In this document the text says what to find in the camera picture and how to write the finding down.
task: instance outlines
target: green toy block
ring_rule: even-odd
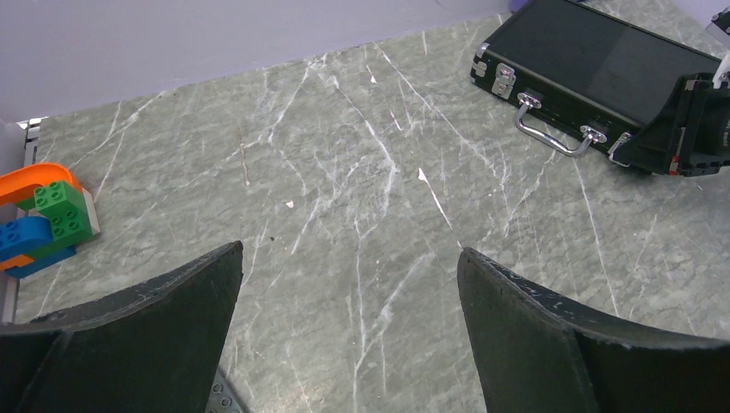
[[[76,245],[91,238],[91,223],[89,214],[76,208],[66,210],[60,216],[51,218],[51,243],[43,245],[26,255],[34,260],[62,250],[63,248]]]
[[[36,188],[33,196],[36,210],[48,219],[77,209],[86,213],[84,195],[64,181],[51,182],[48,186]]]
[[[17,202],[15,206],[21,208],[25,212],[30,211],[35,208],[35,197],[31,196],[30,198]]]

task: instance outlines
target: building block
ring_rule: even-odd
[[[63,181],[33,191],[35,210],[48,219],[63,216],[66,211],[81,210],[86,213],[86,200],[80,191]]]
[[[23,265],[28,265],[29,263],[33,262],[33,259],[29,256],[24,256],[23,254],[20,254],[19,256],[14,256],[10,258],[9,260],[0,262],[0,271],[4,271],[8,268],[13,267],[22,267]]]
[[[99,218],[96,216],[96,208],[94,207],[94,197],[91,196],[91,192],[84,188],[84,200],[86,200],[86,213],[89,214],[89,223],[91,224],[91,233],[93,235],[102,232],[101,226],[99,226]]]
[[[0,176],[0,206],[8,202],[22,202],[33,196],[36,188],[55,181],[64,181],[79,193],[83,191],[78,179],[63,166],[57,163],[36,163]]]
[[[31,196],[26,200],[16,202],[15,206],[21,208],[25,212],[30,211],[31,209],[35,208],[35,196]]]
[[[5,274],[20,280],[21,278],[27,277],[32,273],[37,273],[43,268],[48,268],[56,262],[63,261],[66,258],[74,255],[76,255],[76,249],[74,247],[66,247],[50,255],[44,256],[39,260],[35,260],[23,267],[8,268],[5,270]]]
[[[53,241],[51,225],[43,217],[25,217],[0,226],[0,262],[27,254]]]
[[[69,209],[62,215],[51,218],[51,234],[53,235],[51,243],[29,251],[25,255],[38,261],[44,256],[90,238],[92,232],[89,215],[82,210]]]

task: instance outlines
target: black briefcase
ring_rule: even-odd
[[[616,149],[640,138],[673,96],[673,105],[681,106],[686,84],[698,85],[692,93],[698,94],[700,89],[720,93],[712,88],[711,81],[719,63],[719,59],[582,4],[533,0],[478,48],[471,77],[482,89],[518,107],[515,124],[533,138],[571,157],[593,146],[617,162]],[[702,75],[687,77],[690,74]],[[702,105],[709,110],[705,101]],[[722,105],[727,107],[727,100]],[[523,116],[528,111],[581,140],[580,145],[570,149],[547,133],[524,125]],[[695,146],[700,144],[695,140],[680,140],[686,126],[667,126],[671,132],[666,129],[659,136],[654,131],[652,139],[636,139],[627,148],[641,146],[643,152],[637,155],[639,149],[624,148],[625,152],[636,152],[626,158],[631,158],[634,166],[660,174],[716,173],[730,156],[698,153]]]

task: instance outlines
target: table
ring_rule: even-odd
[[[593,5],[724,52],[669,0]],[[506,17],[44,120],[39,160],[91,191],[102,235],[22,283],[18,320],[241,239],[220,364],[256,412],[484,411],[467,246],[598,310],[730,338],[727,170],[643,176],[518,132],[468,78]]]

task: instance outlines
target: lavender wall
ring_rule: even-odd
[[[507,9],[508,0],[3,0],[0,116],[67,113]]]

